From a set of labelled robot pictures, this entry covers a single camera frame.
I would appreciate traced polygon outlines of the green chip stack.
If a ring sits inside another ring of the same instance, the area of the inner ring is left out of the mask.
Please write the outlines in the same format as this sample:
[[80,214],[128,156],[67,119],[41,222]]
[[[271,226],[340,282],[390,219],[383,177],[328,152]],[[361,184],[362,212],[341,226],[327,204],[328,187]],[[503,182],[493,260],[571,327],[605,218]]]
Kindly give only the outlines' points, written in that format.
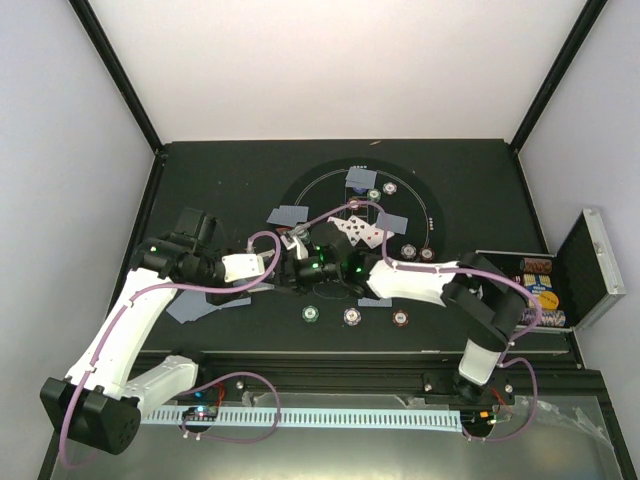
[[313,305],[308,305],[302,309],[301,316],[305,322],[315,323],[319,319],[319,310]]

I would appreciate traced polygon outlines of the blue white chip stack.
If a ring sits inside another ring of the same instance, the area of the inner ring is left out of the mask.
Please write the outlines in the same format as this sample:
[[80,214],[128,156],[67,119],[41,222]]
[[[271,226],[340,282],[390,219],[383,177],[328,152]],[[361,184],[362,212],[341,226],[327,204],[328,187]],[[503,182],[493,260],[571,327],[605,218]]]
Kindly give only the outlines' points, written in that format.
[[358,325],[361,321],[361,313],[356,308],[348,308],[344,311],[343,320],[348,326]]

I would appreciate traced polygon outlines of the green chips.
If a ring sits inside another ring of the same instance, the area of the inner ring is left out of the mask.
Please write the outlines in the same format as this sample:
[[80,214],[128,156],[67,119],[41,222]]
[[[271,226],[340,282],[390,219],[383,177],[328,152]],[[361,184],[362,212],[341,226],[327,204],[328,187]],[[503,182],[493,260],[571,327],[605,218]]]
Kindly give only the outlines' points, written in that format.
[[370,189],[367,192],[367,198],[369,201],[377,203],[382,198],[382,193],[378,189]]

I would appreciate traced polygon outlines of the orange black chip stack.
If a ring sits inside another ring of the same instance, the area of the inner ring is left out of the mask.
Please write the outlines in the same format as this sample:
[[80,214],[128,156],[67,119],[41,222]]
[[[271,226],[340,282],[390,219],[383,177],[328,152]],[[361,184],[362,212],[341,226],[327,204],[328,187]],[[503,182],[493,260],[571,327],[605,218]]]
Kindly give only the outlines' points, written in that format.
[[392,314],[392,322],[397,327],[405,327],[409,323],[408,313],[404,310],[396,310]]

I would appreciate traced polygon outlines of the blue chips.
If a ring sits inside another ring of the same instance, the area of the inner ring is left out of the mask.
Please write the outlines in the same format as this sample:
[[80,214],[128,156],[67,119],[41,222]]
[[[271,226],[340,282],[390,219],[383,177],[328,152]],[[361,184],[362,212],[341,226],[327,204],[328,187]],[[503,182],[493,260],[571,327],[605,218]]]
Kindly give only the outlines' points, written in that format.
[[405,260],[412,260],[417,255],[416,247],[411,244],[405,244],[401,248],[401,257]]
[[382,192],[385,195],[394,195],[397,192],[397,185],[393,182],[386,182],[383,186],[382,186]]

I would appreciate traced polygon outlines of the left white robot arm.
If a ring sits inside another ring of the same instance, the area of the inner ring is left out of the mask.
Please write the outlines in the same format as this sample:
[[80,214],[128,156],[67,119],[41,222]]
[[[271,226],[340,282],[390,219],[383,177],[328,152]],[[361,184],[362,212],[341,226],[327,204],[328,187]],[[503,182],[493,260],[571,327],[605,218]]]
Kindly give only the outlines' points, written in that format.
[[143,417],[170,399],[207,397],[213,372],[184,355],[170,355],[132,378],[130,372],[149,333],[180,291],[220,295],[243,293],[275,269],[248,246],[243,253],[219,255],[209,245],[216,219],[186,208],[174,230],[139,245],[125,284],[99,332],[61,380],[49,378],[40,391],[59,435],[59,454],[69,440],[113,455],[122,453]]

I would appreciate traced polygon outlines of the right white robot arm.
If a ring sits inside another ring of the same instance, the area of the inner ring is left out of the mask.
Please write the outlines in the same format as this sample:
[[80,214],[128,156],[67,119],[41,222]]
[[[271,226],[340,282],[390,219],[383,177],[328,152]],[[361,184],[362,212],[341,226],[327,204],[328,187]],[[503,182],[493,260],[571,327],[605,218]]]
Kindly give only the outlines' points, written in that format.
[[476,404],[491,390],[491,377],[516,338],[515,330],[531,296],[478,254],[460,261],[416,264],[358,250],[332,222],[311,230],[295,227],[280,235],[284,253],[277,282],[298,292],[336,283],[357,299],[403,299],[454,311],[467,335],[453,389]]

